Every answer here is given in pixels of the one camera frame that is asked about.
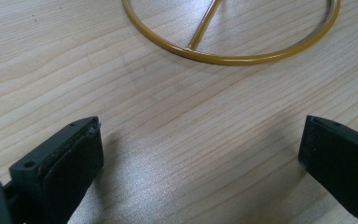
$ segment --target gold metal rod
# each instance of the gold metal rod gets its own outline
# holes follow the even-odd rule
[[[318,42],[322,37],[324,37],[330,28],[333,26],[336,21],[339,8],[341,5],[341,0],[331,0],[330,9],[327,17],[325,18],[324,24],[319,27],[312,35],[309,35],[300,42],[294,44],[292,47],[287,49],[281,49],[275,52],[258,54],[258,55],[249,55],[249,56],[227,56],[227,55],[216,55],[216,54],[207,54],[202,52],[197,52],[193,49],[185,49],[172,42],[162,38],[159,35],[156,35],[152,30],[147,28],[139,19],[136,17],[133,12],[130,0],[121,0],[123,7],[129,16],[133,25],[147,38],[159,45],[160,47],[169,50],[172,53],[180,55],[182,57],[203,62],[203,63],[216,63],[223,65],[250,65],[258,63],[272,63],[276,62],[309,48]]]
[[[188,47],[190,49],[195,49],[197,47],[197,45],[199,44],[199,42],[202,39],[202,36],[204,35],[205,30],[208,27],[208,24],[211,21],[213,14],[216,11],[219,3],[220,3],[220,0],[212,1],[211,5],[209,6],[208,10],[206,11],[204,17],[202,18],[199,28],[197,28],[196,33],[194,33],[193,38],[191,39],[190,43],[188,44]]]

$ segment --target circular metal frame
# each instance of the circular metal frame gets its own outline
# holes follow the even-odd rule
[[[134,26],[139,30],[139,32],[141,32],[152,42],[174,54],[180,55],[182,57],[191,60],[195,60],[203,63],[215,63],[215,64],[222,64],[222,65],[250,65],[250,64],[259,64],[259,63],[271,63],[298,54],[299,52],[314,45],[316,42],[322,39],[324,35],[327,34],[327,32],[333,26],[334,22],[338,17],[339,8],[341,4],[341,0],[331,0],[330,10],[328,12],[328,15],[326,16],[323,25],[312,35],[309,35],[308,37],[302,39],[301,41],[299,41],[298,43],[294,44],[293,46],[287,49],[281,49],[272,53],[252,55],[252,56],[226,56],[226,55],[207,54],[194,50],[194,48],[197,46],[198,42],[200,41],[203,31],[208,25],[208,22],[211,19],[214,10],[217,8],[217,4],[219,2],[218,0],[212,1],[211,6],[209,7],[204,18],[202,19],[199,29],[196,31],[196,33],[193,36],[193,39],[190,41],[189,48],[182,48],[180,46],[177,46],[172,42],[155,34],[153,31],[151,31],[135,15],[129,1],[130,0],[121,0],[127,15],[129,16]]]

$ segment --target light wood surface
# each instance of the light wood surface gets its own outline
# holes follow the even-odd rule
[[[132,2],[184,45],[209,3]],[[223,1],[200,49],[287,47],[327,5]],[[358,131],[358,0],[317,45],[253,66],[173,55],[118,0],[0,0],[0,181],[67,123],[102,123],[105,166],[70,223],[358,223],[297,161],[308,114]]]

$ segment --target small hole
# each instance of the small hole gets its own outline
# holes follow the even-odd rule
[[[36,162],[34,162],[34,161],[27,161],[26,163],[24,163],[25,168],[31,168],[35,165],[36,165]]]

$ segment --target wooden table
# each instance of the wooden table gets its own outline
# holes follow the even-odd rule
[[[210,2],[132,4],[185,45]],[[225,1],[200,50],[290,46],[327,5]],[[0,181],[67,123],[102,123],[105,166],[70,223],[358,223],[297,161],[308,114],[358,131],[358,1],[297,56],[220,66],[151,43],[120,1],[0,0]]]

